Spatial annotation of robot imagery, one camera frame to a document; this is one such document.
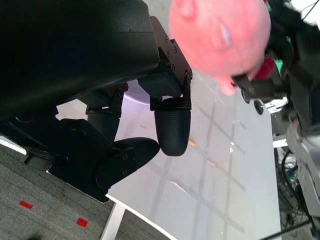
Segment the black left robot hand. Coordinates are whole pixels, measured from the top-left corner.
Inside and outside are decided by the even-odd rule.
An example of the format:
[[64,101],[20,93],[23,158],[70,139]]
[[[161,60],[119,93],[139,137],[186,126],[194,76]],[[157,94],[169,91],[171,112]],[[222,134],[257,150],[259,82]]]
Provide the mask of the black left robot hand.
[[[159,151],[179,157],[193,73],[142,0],[3,0],[0,134],[99,202]],[[116,140],[128,82],[150,97],[157,140]]]

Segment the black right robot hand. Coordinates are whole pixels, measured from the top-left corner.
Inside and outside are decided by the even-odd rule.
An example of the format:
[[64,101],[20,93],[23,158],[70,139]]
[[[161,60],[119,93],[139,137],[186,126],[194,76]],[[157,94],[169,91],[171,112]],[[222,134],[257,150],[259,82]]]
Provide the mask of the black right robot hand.
[[249,81],[245,75],[232,79],[245,97],[261,100],[288,97],[307,136],[320,133],[320,39],[297,35],[283,41],[270,40],[267,53],[282,60],[282,73]]

